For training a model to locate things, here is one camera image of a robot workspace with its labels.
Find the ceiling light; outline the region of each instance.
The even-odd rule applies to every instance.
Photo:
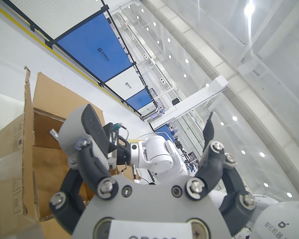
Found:
[[[252,13],[255,10],[255,6],[252,3],[246,5],[244,12],[247,17],[251,17]]]

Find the corrugated cardboard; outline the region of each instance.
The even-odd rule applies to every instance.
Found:
[[[0,159],[22,153],[20,174],[7,174],[0,181],[0,238],[37,222],[46,238],[70,238],[49,209],[49,200],[69,169],[65,153],[49,131],[58,131],[74,109],[89,102],[39,73],[32,105],[30,71],[25,69],[24,114],[0,131]],[[93,107],[104,125],[102,111]],[[94,195],[84,184],[80,194],[83,200]]]

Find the printed logo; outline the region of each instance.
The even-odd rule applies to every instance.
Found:
[[[288,224],[288,223],[285,224],[283,221],[281,221],[280,223],[278,223],[278,226],[279,226],[280,228],[285,228],[286,225],[289,225],[289,224]]]
[[[98,48],[97,51],[98,51],[99,53],[101,53],[101,55],[103,55],[103,57],[104,57],[107,61],[109,61],[109,58],[108,58],[107,55],[102,51],[102,48]]]

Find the white ceiling beam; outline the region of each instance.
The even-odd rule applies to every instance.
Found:
[[[268,39],[268,41],[259,50],[258,56],[263,59],[274,52],[281,44],[286,36],[299,24],[299,1],[292,9],[290,14],[285,18],[276,32]]]
[[[266,26],[269,24],[271,19],[275,16],[276,12],[278,11],[279,7],[281,4],[284,2],[284,0],[276,0],[274,5],[271,7],[270,11],[268,12],[267,16],[259,26],[258,30],[255,32],[254,36],[250,39],[248,45],[245,47],[244,51],[240,54],[238,58],[234,60],[235,64],[238,65],[241,60],[244,58],[244,56],[247,54],[247,52],[251,49],[252,45],[256,40],[259,38],[261,33],[264,31]]]

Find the ceiling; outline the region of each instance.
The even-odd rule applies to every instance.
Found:
[[[133,4],[130,9],[124,9],[123,13],[136,28],[137,34],[142,38],[140,40],[144,40],[155,52],[153,58],[159,59],[162,68],[169,73],[172,81],[179,86],[186,97],[206,86],[206,83],[210,83],[209,77],[194,59],[190,58],[186,50],[146,7]],[[275,194],[274,197],[278,200],[290,199],[286,194],[291,192],[294,194],[293,199],[299,199],[294,187],[266,146],[223,94],[207,105],[195,108],[195,111],[200,115],[203,124],[206,123],[209,112],[219,114],[235,147],[235,150],[230,152],[237,158],[238,170],[255,192]],[[238,121],[233,121],[233,116],[237,116]],[[260,156],[260,152],[266,154],[266,159]]]

